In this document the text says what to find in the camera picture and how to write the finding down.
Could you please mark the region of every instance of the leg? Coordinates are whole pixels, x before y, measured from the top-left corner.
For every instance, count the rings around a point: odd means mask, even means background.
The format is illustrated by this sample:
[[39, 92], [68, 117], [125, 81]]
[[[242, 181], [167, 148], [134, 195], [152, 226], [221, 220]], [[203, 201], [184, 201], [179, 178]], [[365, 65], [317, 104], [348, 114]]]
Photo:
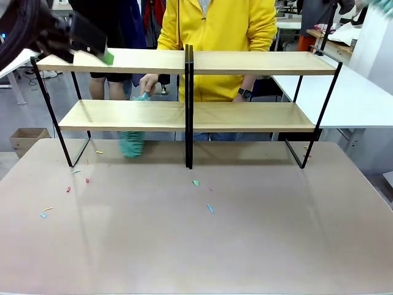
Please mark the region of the leg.
[[20, 88], [18, 86], [17, 80], [15, 79], [14, 73], [8, 74], [8, 80], [10, 81], [12, 91], [14, 91], [15, 96], [17, 97], [17, 102], [18, 104], [26, 104], [25, 99], [23, 98], [23, 94], [20, 91]]
[[91, 98], [94, 100], [104, 100], [105, 92], [104, 92], [104, 84], [105, 77], [95, 78], [91, 77], [90, 85], [88, 89], [90, 91]]
[[[209, 141], [209, 133], [194, 133], [195, 141]], [[182, 132], [182, 141], [185, 141], [185, 133]]]
[[211, 141], [236, 141], [238, 134], [236, 132], [223, 132], [223, 133], [211, 133]]
[[352, 151], [358, 145], [359, 140], [363, 136], [364, 131], [366, 131], [366, 129], [354, 129], [354, 131], [351, 134], [351, 137], [349, 137], [349, 139], [348, 139], [348, 143], [346, 144], [346, 146], [344, 148], [344, 152], [347, 155], [351, 155]]
[[123, 82], [109, 82], [109, 99], [110, 100], [125, 100], [124, 83]]

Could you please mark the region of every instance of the green plastic piece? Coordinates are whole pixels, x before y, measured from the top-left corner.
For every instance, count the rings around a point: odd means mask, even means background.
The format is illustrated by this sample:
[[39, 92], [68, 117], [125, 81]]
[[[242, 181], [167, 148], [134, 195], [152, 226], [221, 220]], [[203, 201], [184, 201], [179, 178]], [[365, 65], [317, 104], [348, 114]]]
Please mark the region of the green plastic piece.
[[111, 54], [109, 51], [106, 52], [105, 55], [103, 55], [102, 57], [98, 57], [102, 62], [104, 62], [105, 64], [107, 64], [108, 66], [113, 65], [113, 61], [115, 59], [114, 55]]

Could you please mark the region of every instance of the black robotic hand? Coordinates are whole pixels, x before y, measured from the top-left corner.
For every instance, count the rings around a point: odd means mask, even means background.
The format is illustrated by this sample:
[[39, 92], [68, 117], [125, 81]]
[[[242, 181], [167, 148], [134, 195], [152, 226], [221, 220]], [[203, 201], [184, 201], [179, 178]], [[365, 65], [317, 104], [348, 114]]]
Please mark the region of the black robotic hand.
[[24, 49], [54, 54], [72, 63], [74, 50], [96, 56], [106, 53], [106, 35], [86, 18], [72, 12], [57, 17], [45, 0], [0, 0], [0, 70]]

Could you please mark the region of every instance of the blue plastic piece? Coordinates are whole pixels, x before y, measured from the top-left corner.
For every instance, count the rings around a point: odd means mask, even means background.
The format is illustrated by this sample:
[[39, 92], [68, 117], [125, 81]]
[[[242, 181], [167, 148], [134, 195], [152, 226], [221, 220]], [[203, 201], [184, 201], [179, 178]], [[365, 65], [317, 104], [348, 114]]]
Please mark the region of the blue plastic piece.
[[208, 204], [208, 208], [209, 208], [209, 210], [211, 211], [211, 213], [214, 213], [214, 210], [213, 210], [213, 208], [211, 208], [211, 206]]

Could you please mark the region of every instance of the desk leg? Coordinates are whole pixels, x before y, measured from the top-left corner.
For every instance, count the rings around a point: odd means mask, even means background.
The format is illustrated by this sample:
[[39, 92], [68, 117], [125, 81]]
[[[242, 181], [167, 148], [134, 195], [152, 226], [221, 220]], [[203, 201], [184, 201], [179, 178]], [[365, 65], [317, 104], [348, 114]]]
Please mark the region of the desk leg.
[[366, 131], [366, 129], [355, 129], [352, 132], [351, 136], [348, 139], [348, 143], [344, 148], [344, 152], [347, 155], [350, 155], [353, 152], [354, 148], [358, 145], [359, 140], [364, 134], [364, 131]]
[[11, 84], [12, 90], [14, 91], [15, 96], [17, 97], [18, 104], [26, 104], [26, 101], [23, 98], [23, 94], [20, 91], [17, 80], [15, 79], [14, 73], [9, 73], [7, 75], [7, 77], [8, 77], [8, 80], [10, 81], [10, 84]]
[[278, 43], [280, 41], [280, 29], [277, 30], [277, 36], [276, 36], [276, 46], [274, 47], [274, 51], [278, 50]]

